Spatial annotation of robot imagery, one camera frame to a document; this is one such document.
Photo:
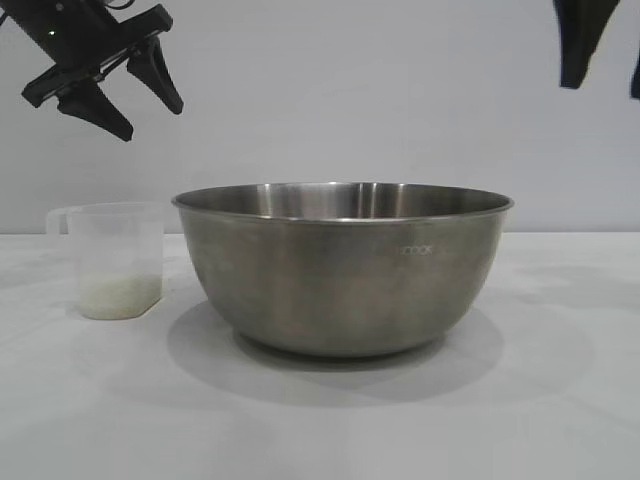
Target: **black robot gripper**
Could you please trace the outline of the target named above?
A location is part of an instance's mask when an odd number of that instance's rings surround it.
[[[158,38],[173,25],[162,5],[121,23],[104,0],[0,0],[0,7],[56,62],[22,92],[34,107],[55,96],[60,112],[129,141],[133,126],[99,86],[127,62],[127,70],[171,112],[182,113]]]
[[[562,44],[562,87],[582,86],[591,57],[619,3],[620,0],[554,0]],[[640,60],[631,81],[631,97],[640,99]]]

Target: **table surface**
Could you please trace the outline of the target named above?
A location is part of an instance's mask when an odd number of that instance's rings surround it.
[[[182,236],[136,320],[73,307],[40,236],[0,237],[0,478],[640,478],[640,234],[506,234],[442,341],[356,364],[248,345]]]

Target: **white liquid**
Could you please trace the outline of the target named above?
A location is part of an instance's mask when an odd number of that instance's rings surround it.
[[[80,288],[78,310],[95,320],[120,320],[142,315],[162,297],[161,275],[91,279]]]

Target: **gray backdrop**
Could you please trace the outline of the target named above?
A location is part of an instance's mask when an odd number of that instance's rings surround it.
[[[551,0],[163,3],[185,113],[113,74],[104,88],[137,127],[131,144],[55,101],[26,103],[24,84],[49,61],[12,22],[0,30],[0,232],[41,231],[65,205],[303,180],[496,190],[518,203],[510,230],[640,227],[635,2],[619,7],[578,92],[557,87]]]

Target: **metal bowl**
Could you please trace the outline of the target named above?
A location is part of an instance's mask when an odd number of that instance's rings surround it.
[[[209,300],[241,334],[364,357],[443,335],[480,292],[513,202],[388,183],[210,188],[173,199]]]

